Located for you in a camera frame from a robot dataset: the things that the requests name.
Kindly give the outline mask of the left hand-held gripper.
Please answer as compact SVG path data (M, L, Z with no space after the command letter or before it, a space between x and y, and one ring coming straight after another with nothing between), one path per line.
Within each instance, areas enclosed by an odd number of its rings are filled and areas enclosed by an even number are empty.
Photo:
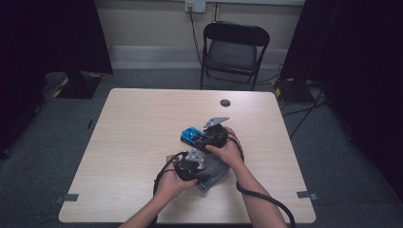
M177 175L183 181L197 180L197 174L202 171L200 169L203 163L202 152L194 148L191 151L181 152L180 155L182 158L175 165Z

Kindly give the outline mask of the black folding chair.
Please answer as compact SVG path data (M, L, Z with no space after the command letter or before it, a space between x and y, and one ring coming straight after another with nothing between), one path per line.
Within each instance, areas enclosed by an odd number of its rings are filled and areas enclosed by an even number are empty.
M248 76L255 89L264 53L270 43L269 33L258 26L226 21L208 24L202 33L200 88L210 70Z

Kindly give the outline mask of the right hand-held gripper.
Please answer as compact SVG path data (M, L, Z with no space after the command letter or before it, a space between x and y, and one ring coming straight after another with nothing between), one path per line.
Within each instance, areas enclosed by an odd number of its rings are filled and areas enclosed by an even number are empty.
M198 139L198 146L201 149L204 149L208 144L218 148L223 147L226 144L228 134L221 124L227 120L228 117L210 118L203 126L203 132Z

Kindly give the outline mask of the person's left hand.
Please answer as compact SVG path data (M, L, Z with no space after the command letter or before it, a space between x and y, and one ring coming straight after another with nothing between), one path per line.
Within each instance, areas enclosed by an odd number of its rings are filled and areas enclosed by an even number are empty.
M154 196L158 193L179 196L184 190L196 185L196 180L184 181L177 175L175 170L175 163L177 161L178 158L174 155L166 157L166 164L157 176Z

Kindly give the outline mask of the grey sock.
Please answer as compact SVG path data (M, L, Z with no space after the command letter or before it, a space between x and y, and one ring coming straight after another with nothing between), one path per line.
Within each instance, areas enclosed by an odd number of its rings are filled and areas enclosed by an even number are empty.
M228 170L229 166L219 156L212 153L205 155L201 163L201 170L195 174L198 188L206 193L226 175Z

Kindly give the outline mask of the black stand base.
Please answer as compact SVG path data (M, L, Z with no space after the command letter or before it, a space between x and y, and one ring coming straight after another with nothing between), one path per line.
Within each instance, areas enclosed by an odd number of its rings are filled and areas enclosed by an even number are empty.
M308 86L290 79L276 79L272 82L275 95L279 101L288 103L312 103L314 97Z
M102 81L103 76L97 73L68 71L67 78L53 94L54 98L91 99Z

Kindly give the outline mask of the white wall socket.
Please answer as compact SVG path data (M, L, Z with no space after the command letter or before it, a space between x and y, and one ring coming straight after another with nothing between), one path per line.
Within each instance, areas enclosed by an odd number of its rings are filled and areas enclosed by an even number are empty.
M185 0L184 10L186 12L205 13L206 2L200 0Z

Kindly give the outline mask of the person's right hand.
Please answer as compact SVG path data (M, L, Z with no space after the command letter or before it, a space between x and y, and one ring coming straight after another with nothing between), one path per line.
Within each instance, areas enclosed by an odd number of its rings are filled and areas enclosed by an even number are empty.
M224 129L228 134L226 144L221 148L208 144L205 148L219 156L226 164L236 171L244 166L244 162L240 155L240 147L235 132L228 126Z

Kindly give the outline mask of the black curtain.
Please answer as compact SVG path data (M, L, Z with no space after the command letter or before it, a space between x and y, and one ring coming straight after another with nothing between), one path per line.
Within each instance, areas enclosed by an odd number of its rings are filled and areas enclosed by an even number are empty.
M68 71L113 72L95 0L0 0L0 160Z
M305 0L281 76L325 85L403 201L403 0Z

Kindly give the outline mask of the grey tape strip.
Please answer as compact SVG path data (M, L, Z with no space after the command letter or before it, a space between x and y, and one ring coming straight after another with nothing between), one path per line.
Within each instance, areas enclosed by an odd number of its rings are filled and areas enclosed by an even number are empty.
M77 201L79 194L64 194L63 196L57 196L54 200L56 203L63 203L65 201Z
M315 192L309 192L309 191L298 191L297 192L297 197L299 199L310 199L310 200L317 200L318 195Z

